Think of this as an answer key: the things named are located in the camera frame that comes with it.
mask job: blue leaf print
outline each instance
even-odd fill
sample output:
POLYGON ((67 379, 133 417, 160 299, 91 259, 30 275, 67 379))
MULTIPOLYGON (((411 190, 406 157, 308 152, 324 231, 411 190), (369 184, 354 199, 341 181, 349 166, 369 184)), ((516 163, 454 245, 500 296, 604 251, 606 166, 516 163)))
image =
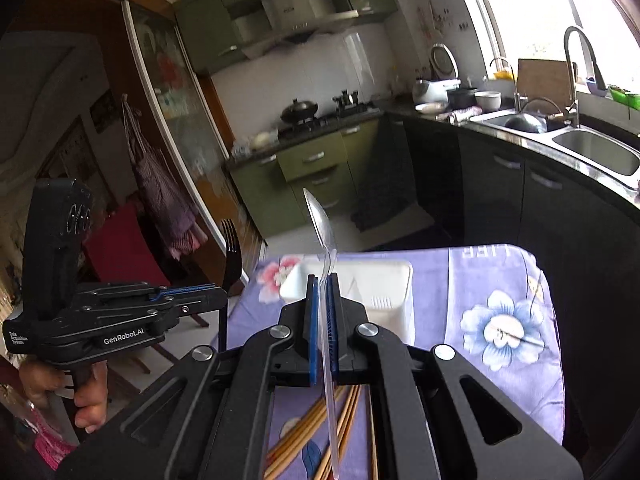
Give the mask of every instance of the blue leaf print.
POLYGON ((316 474, 316 470, 320 465, 322 454, 320 448, 313 440, 306 443, 306 446, 302 448, 302 462, 305 464, 306 477, 313 478, 316 474))

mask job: silver bolt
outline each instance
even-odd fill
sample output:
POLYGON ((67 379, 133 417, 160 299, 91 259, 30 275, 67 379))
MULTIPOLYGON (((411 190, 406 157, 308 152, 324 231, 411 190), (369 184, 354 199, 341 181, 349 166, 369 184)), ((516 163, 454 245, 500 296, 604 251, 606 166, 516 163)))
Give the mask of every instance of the silver bolt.
POLYGON ((276 339, 284 339, 291 335, 291 329, 286 325, 274 325, 269 329, 269 334, 276 339))
POLYGON ((191 357, 196 359, 196 361, 208 361, 213 357, 213 350, 210 346, 206 345, 196 346, 196 348, 191 351, 191 357))
POLYGON ((443 361, 451 361, 456 356, 456 351, 449 345, 438 345, 433 349, 433 353, 443 361))
POLYGON ((358 332, 367 337, 372 337, 378 333, 378 327, 373 323, 363 323, 358 325, 358 332))

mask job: black fork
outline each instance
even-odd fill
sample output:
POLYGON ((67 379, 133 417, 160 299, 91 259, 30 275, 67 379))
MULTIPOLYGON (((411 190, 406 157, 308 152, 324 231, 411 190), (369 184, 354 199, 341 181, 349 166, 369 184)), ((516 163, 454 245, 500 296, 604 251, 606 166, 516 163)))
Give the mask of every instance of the black fork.
MULTIPOLYGON (((242 275, 242 253, 240 252, 240 241, 238 233, 231 220, 224 219, 220 222, 222 225, 222 235, 225 237, 226 243, 226 264, 225 277, 222 280, 222 288, 229 294, 232 285, 240 279, 242 275)), ((220 309, 219 329, 218 329, 218 351, 226 350, 226 318, 228 307, 220 309)))

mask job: hand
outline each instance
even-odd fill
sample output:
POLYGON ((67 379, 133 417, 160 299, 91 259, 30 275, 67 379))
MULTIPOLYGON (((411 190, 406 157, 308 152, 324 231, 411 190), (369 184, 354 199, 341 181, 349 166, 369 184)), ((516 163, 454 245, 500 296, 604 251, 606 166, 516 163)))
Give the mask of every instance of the hand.
MULTIPOLYGON (((34 406, 49 407, 47 392, 65 385, 65 373, 38 360, 28 360, 20 366, 20 380, 34 406)), ((107 362, 94 363, 92 376, 74 394, 74 403, 80 408, 74 423, 92 433, 100 428, 107 417, 107 362)))

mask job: table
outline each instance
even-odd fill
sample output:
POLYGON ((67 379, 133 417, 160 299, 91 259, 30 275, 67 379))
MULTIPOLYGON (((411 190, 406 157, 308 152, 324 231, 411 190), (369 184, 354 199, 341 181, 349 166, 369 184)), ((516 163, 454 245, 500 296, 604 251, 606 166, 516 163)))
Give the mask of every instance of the table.
MULTIPOLYGON (((257 264, 230 316, 229 348, 243 345, 258 330, 277 323, 284 306, 280 285, 302 257, 287 255, 257 264)), ((366 258, 412 264, 414 346, 431 349, 442 342, 453 346, 562 442, 564 383, 556 316, 546 278, 532 254, 515 246, 495 245, 338 255, 338 259, 366 258), (501 328, 511 334, 521 330, 528 342, 513 338, 501 328)), ((276 389, 269 447, 320 394, 320 386, 276 389)), ((342 460, 340 476, 345 478, 369 478, 365 400, 361 395, 342 460)), ((310 458, 324 453, 327 439, 323 425, 280 478, 312 478, 310 458)))

